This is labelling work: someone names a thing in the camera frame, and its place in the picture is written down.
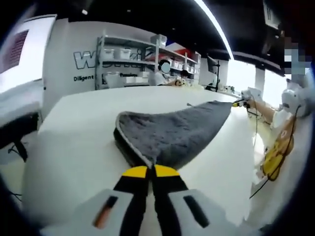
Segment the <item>gray towel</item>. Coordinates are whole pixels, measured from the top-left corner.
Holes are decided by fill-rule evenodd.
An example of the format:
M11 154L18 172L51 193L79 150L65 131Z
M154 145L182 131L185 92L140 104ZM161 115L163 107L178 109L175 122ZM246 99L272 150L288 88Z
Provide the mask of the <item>gray towel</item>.
M149 167L179 169L216 136L231 112L230 102L206 102L167 114L120 113L116 129Z

